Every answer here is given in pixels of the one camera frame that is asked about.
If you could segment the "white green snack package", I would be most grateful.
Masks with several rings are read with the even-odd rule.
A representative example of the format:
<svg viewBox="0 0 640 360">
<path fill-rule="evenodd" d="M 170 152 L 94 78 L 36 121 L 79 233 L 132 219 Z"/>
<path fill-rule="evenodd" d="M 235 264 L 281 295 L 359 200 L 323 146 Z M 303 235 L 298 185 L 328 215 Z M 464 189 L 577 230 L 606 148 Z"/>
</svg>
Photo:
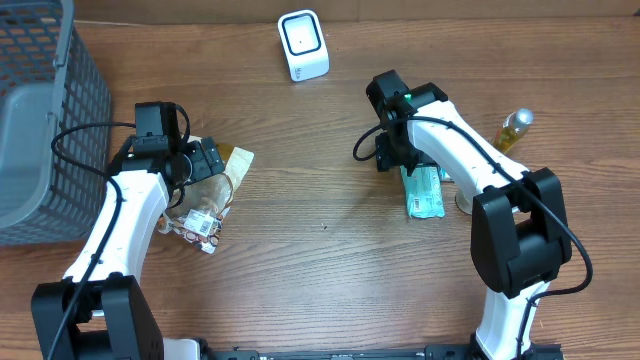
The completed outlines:
<svg viewBox="0 0 640 360">
<path fill-rule="evenodd" d="M 437 166 L 418 167 L 409 176 L 400 167 L 406 197 L 406 209 L 410 218 L 442 218 L 445 209 L 442 199 L 440 173 Z"/>
</svg>

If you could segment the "teal tissue pack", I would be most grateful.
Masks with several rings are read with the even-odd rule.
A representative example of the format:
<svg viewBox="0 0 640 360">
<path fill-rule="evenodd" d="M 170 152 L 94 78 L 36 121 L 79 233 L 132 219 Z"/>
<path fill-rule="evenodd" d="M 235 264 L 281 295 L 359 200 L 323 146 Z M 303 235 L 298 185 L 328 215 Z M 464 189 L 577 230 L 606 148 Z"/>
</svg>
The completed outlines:
<svg viewBox="0 0 640 360">
<path fill-rule="evenodd" d="M 439 168 L 439 177 L 442 182 L 452 182 L 452 178 L 442 167 Z"/>
</svg>

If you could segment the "brown labelled food package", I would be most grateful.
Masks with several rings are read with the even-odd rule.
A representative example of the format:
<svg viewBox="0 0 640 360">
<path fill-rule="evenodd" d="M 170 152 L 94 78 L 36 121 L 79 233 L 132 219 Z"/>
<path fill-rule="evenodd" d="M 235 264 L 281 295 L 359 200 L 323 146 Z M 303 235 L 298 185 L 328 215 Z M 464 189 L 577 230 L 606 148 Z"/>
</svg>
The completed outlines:
<svg viewBox="0 0 640 360">
<path fill-rule="evenodd" d="M 233 197 L 254 160 L 252 152 L 240 147 L 216 145 L 224 172 L 176 190 L 177 200 L 157 222 L 159 233 L 174 233 L 207 254 L 215 252 Z"/>
</svg>

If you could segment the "green lid white jar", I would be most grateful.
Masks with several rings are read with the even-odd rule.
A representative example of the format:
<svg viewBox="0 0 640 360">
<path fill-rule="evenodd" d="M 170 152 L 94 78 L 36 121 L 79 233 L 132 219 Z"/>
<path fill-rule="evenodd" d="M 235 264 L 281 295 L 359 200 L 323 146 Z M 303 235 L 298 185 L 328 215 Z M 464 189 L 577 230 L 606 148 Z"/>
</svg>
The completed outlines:
<svg viewBox="0 0 640 360">
<path fill-rule="evenodd" d="M 465 214 L 471 215 L 473 209 L 473 197 L 467 196 L 462 189 L 458 189 L 455 195 L 458 208 Z"/>
</svg>

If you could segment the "yellow oil bottle silver cap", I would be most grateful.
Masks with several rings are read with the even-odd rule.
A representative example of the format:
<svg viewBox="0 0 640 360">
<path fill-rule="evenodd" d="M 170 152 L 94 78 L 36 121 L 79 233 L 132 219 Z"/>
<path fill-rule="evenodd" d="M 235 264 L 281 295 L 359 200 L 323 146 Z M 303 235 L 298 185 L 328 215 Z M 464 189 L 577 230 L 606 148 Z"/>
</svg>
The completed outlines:
<svg viewBox="0 0 640 360">
<path fill-rule="evenodd" d="M 499 152 L 506 154 L 520 140 L 534 122 L 534 113 L 521 108 L 507 116 L 492 141 Z"/>
</svg>

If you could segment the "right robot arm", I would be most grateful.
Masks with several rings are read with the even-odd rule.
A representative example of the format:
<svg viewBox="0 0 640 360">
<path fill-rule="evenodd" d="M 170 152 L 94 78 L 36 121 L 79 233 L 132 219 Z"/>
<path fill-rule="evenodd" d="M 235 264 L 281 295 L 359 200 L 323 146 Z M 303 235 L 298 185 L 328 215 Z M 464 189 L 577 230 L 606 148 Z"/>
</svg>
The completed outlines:
<svg viewBox="0 0 640 360">
<path fill-rule="evenodd" d="M 557 345 L 529 335 L 545 292 L 572 256 L 561 183 L 491 146 L 433 83 L 409 88 L 396 71 L 375 76 L 366 96 L 380 119 L 381 171 L 436 164 L 459 186 L 472 217 L 470 253 L 487 287 L 480 325 L 467 346 L 430 345 L 428 359 L 560 359 Z"/>
</svg>

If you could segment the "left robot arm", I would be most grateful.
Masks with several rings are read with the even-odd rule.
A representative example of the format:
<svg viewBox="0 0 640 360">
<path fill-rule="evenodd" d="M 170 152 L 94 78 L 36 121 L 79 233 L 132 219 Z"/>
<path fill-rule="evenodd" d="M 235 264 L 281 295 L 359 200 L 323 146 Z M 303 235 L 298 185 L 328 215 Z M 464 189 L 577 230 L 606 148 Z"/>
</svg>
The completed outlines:
<svg viewBox="0 0 640 360">
<path fill-rule="evenodd" d="M 169 339 L 139 285 L 156 223 L 172 196 L 223 172 L 212 139 L 190 137 L 172 102 L 135 106 L 135 134 L 108 168 L 106 197 L 74 263 L 58 282 L 40 284 L 31 312 L 46 359 L 211 359 L 203 339 Z"/>
</svg>

